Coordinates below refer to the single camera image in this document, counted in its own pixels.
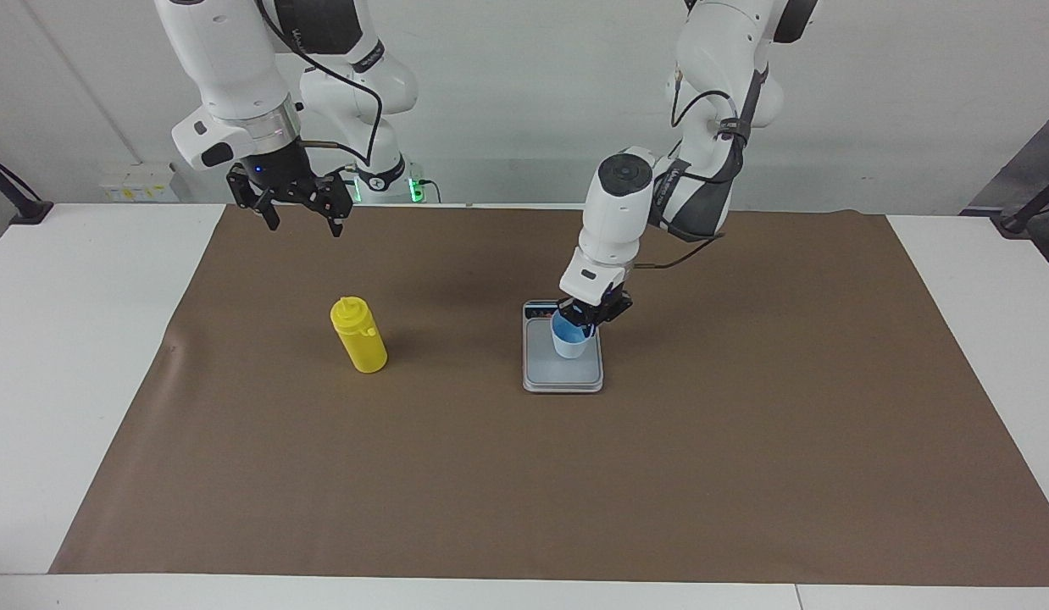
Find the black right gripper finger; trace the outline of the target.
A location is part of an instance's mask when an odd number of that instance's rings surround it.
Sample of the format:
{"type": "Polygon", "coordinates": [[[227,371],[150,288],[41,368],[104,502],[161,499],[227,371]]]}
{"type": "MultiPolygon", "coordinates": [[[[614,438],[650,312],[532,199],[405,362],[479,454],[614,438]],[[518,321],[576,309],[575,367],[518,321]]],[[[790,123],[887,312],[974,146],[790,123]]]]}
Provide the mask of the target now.
{"type": "Polygon", "coordinates": [[[254,184],[247,173],[245,166],[241,164],[234,164],[230,167],[226,180],[234,204],[258,214],[265,221],[269,230],[276,231],[278,228],[280,216],[275,209],[275,193],[272,189],[254,184]]]}
{"type": "Polygon", "coordinates": [[[304,206],[327,221],[334,238],[340,238],[352,212],[355,202],[349,184],[350,180],[338,173],[315,176],[311,193],[304,198],[304,206]]]}

